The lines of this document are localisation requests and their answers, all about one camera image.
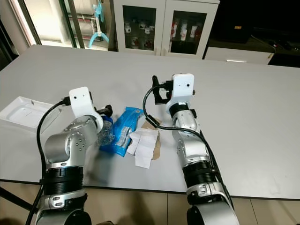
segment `floor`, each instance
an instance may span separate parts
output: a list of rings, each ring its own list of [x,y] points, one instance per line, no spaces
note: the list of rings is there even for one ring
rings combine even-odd
[[[0,186],[32,203],[38,185],[0,182]],[[189,205],[185,195],[152,192],[86,189],[85,211],[92,224],[111,220],[118,225],[186,225]],[[240,225],[296,225],[300,223],[300,201],[233,198]],[[26,221],[28,211],[0,198],[0,220]]]

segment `white countertop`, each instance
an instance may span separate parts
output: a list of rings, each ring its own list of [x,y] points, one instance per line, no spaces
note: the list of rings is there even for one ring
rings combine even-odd
[[[33,46],[0,72],[0,110],[23,96],[55,104],[70,89],[87,86],[98,108],[111,104],[115,118],[126,106],[142,107],[152,86],[175,73],[195,75],[192,101],[202,131],[233,196],[300,199],[300,69]],[[170,123],[164,105],[147,109]],[[42,134],[61,131],[74,116],[64,107]],[[87,158],[85,185],[185,192],[169,131],[161,132],[161,156],[150,169],[126,154]],[[41,163],[35,134],[0,123],[0,178],[38,182]]]

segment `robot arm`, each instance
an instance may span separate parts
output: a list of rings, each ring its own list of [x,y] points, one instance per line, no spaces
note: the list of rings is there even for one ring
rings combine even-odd
[[[201,133],[195,110],[190,109],[190,100],[195,94],[194,76],[176,74],[172,81],[163,84],[158,84],[155,76],[152,80],[155,104],[166,104],[166,112],[172,118],[173,128],[169,129],[173,130],[178,144],[177,151],[187,184],[187,200],[192,205],[187,212],[187,223],[238,225],[213,153]],[[166,99],[161,98],[160,88],[167,91]],[[148,121],[158,128],[167,129],[153,123],[151,116]]]
[[[76,119],[45,143],[46,173],[37,225],[91,225],[83,211],[87,194],[83,189],[85,152],[98,138],[103,120],[93,107],[86,87],[71,90],[70,102]],[[112,114],[111,107],[100,112]]]

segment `black cable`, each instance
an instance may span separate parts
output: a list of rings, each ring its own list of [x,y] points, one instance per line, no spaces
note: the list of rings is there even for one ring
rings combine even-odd
[[[70,98],[69,97],[65,97],[62,101],[60,101],[59,103],[56,103],[55,105],[51,106],[50,109],[48,109],[48,111],[43,115],[43,117],[41,118],[38,127],[37,127],[37,148],[38,148],[38,152],[40,154],[41,157],[41,163],[42,163],[42,179],[41,179],[41,186],[39,188],[39,191],[37,193],[37,196],[34,200],[34,203],[32,205],[31,210],[29,211],[29,214],[27,216],[27,220],[26,220],[26,224],[25,225],[30,225],[35,208],[38,205],[38,202],[43,194],[44,191],[44,185],[43,185],[43,179],[45,178],[45,173],[46,173],[46,159],[45,159],[45,155],[43,152],[43,148],[42,148],[42,144],[41,144],[41,139],[40,139],[40,132],[41,132],[41,128],[43,125],[43,122],[45,120],[45,118],[47,117],[47,115],[56,107],[60,106],[60,105],[69,105],[70,104]]]
[[[155,88],[162,88],[162,87],[163,87],[163,85],[158,85],[158,86],[152,87],[152,88],[150,88],[150,89],[147,91],[147,93],[146,93],[145,96],[144,96],[144,99],[143,99],[143,101],[142,101],[142,109],[143,109],[143,111],[144,111],[144,115],[145,115],[146,120],[147,120],[149,123],[151,123],[154,127],[159,128],[159,129],[162,129],[162,130],[177,130],[177,131],[184,131],[184,132],[189,132],[189,133],[191,133],[191,134],[196,135],[197,137],[199,137],[200,140],[205,144],[205,146],[206,146],[206,148],[207,148],[207,150],[208,150],[208,153],[209,153],[209,155],[210,155],[210,163],[211,163],[211,166],[216,170],[216,172],[217,172],[217,173],[216,173],[216,176],[217,176],[219,182],[222,184],[223,189],[224,189],[224,191],[225,191],[225,194],[226,194],[227,198],[229,199],[229,201],[230,201],[230,203],[231,203],[231,205],[232,205],[232,207],[233,207],[233,202],[232,202],[232,200],[231,200],[231,198],[230,198],[230,195],[229,195],[229,192],[228,192],[228,190],[227,190],[227,187],[225,186],[225,184],[224,184],[224,182],[223,182],[223,179],[222,179],[222,177],[221,177],[221,173],[220,173],[219,167],[218,167],[218,165],[217,165],[216,158],[215,158],[215,156],[214,156],[214,154],[213,154],[213,152],[212,152],[212,150],[211,150],[211,148],[210,148],[210,145],[208,144],[208,142],[207,142],[206,139],[204,138],[204,135],[203,135],[202,131],[200,131],[200,133],[198,133],[198,132],[196,132],[196,131],[194,131],[194,130],[186,129],[186,128],[181,128],[181,127],[164,127],[164,126],[161,126],[161,125],[159,124],[159,122],[158,122],[154,117],[152,117],[151,115],[147,114],[147,111],[146,111],[146,101],[147,101],[147,98],[148,98],[149,94],[150,94]]]

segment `white tray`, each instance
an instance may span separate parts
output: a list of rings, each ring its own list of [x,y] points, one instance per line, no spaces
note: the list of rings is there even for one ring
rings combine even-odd
[[[51,106],[52,104],[19,96],[0,112],[0,119],[12,126],[36,133],[38,123]],[[58,108],[52,110],[44,120],[41,133],[54,121],[59,113]]]

